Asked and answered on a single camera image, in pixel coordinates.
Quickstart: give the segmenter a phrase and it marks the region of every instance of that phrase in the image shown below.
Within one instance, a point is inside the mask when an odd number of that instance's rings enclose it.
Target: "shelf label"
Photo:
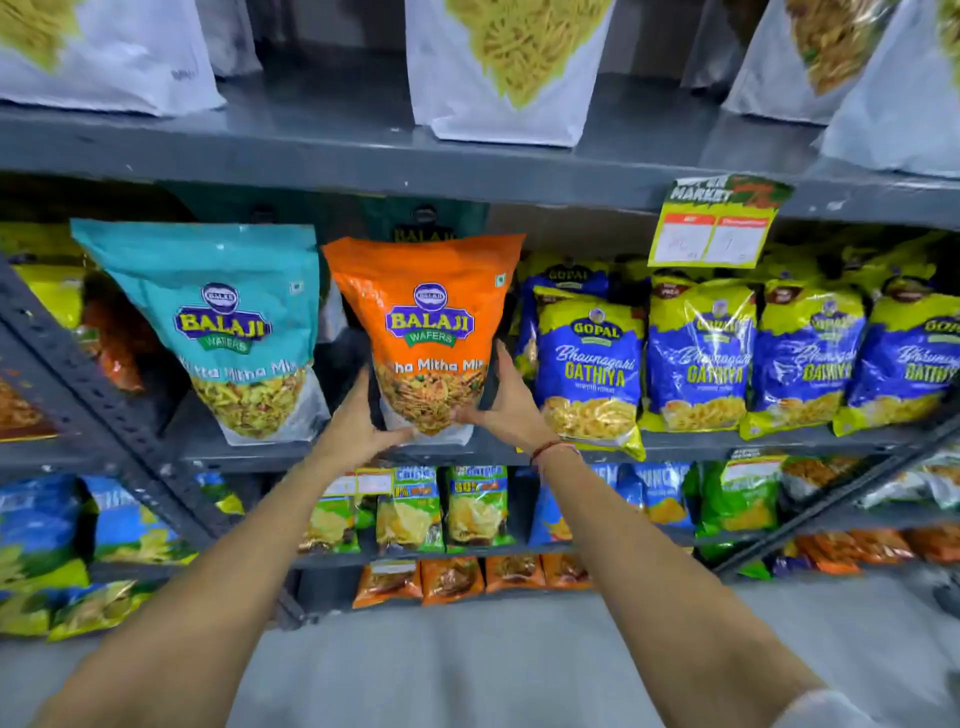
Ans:
[[[788,184],[749,175],[676,180],[660,211],[650,267],[756,267],[792,194]]]

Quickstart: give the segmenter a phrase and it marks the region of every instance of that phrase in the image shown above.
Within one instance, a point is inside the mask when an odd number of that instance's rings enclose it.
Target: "gray floor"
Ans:
[[[960,725],[960,620],[923,573],[737,591],[829,683],[901,726]],[[95,639],[0,643],[0,724],[25,726]],[[266,634],[230,728],[659,726],[595,595],[369,610]]]

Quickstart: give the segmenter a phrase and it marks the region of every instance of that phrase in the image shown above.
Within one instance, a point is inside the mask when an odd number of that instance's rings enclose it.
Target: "gray shelf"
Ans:
[[[163,439],[180,462],[197,468],[219,469],[223,473],[281,473],[296,465],[310,451],[311,444],[250,445],[227,444],[216,421],[193,392],[180,403]],[[724,460],[736,449],[758,449],[791,454],[885,454],[900,447],[919,444],[918,431],[911,427],[884,427],[861,430],[836,437],[826,426],[779,432],[749,442],[736,432],[694,432],[666,434],[644,432],[648,460]],[[585,451],[590,463],[631,462],[623,452]],[[496,440],[477,427],[465,446],[410,445],[388,450],[383,465],[529,465],[529,458]]]
[[[750,172],[796,186],[782,214],[960,226],[960,182],[819,158],[819,129],[721,111],[669,82],[603,75],[573,150],[441,142],[415,128],[404,58],[273,60],[180,119],[0,108],[0,168],[118,180],[343,189],[657,210],[678,177]]]

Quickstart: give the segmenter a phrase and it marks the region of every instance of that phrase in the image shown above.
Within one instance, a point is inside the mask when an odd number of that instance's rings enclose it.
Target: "shelving unit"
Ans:
[[[334,53],[268,62],[262,77],[223,85],[225,109],[181,119],[7,105],[0,107],[0,169],[647,212],[660,208],[667,185],[677,177],[750,172],[796,186],[781,217],[960,229],[960,182],[875,174],[818,158],[810,147],[816,130],[728,115],[671,84],[601,77],[583,140],[573,150],[438,141],[428,130],[414,127],[406,89],[402,58]],[[318,369],[323,366],[318,361]],[[179,401],[162,400],[165,393],[150,387],[140,399],[121,395],[3,262],[0,376],[60,429],[54,439],[0,443],[0,476],[58,471],[112,475],[198,549],[227,533],[234,520],[203,497],[195,473],[282,473],[311,446],[233,448],[192,392]],[[494,387],[492,381],[486,401]],[[335,405],[344,387],[326,389]],[[867,473],[773,532],[711,538],[711,543],[750,543],[715,568],[731,578],[796,533],[960,520],[955,513],[911,504],[868,512],[852,508],[858,497],[958,435],[960,407],[955,401],[930,423],[844,438],[819,427],[751,442],[735,432],[644,433],[643,442],[653,460],[726,459],[740,449],[880,456]],[[590,462],[627,459],[622,453],[587,453]],[[463,447],[412,445],[388,451],[381,462],[526,465],[527,459],[477,429]],[[511,493],[515,546],[473,548],[466,554],[569,548],[526,545],[531,493]],[[254,506],[258,488],[247,488],[241,498]],[[707,543],[664,530],[684,546]],[[280,596],[280,626],[296,627],[347,609],[360,568],[377,558],[369,532],[361,537],[360,553],[301,556]],[[93,564],[91,576],[98,581],[169,578],[181,569]],[[515,590],[504,595],[528,594]]]

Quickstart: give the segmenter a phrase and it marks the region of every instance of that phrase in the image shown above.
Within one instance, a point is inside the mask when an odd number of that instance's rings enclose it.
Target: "orange snack packet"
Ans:
[[[547,589],[593,589],[587,567],[575,553],[544,553],[543,574]]]
[[[448,604],[483,593],[483,574],[476,556],[427,559],[423,571],[423,606]]]
[[[487,557],[487,594],[504,589],[546,589],[546,576],[535,553]]]
[[[413,425],[465,444],[455,407],[483,394],[493,335],[523,235],[428,243],[341,238],[324,247],[337,286],[370,336],[388,429]]]
[[[863,549],[861,559],[867,564],[895,566],[917,558],[907,542],[893,528],[877,528],[872,531],[851,531],[850,535]]]
[[[864,550],[849,533],[829,531],[814,536],[798,536],[797,549],[823,573],[847,576],[861,571],[856,562],[863,557]]]
[[[423,599],[420,562],[381,561],[363,568],[353,609],[372,607],[388,599]]]
[[[903,537],[927,561],[953,564],[960,561],[960,524],[939,523],[911,528]]]

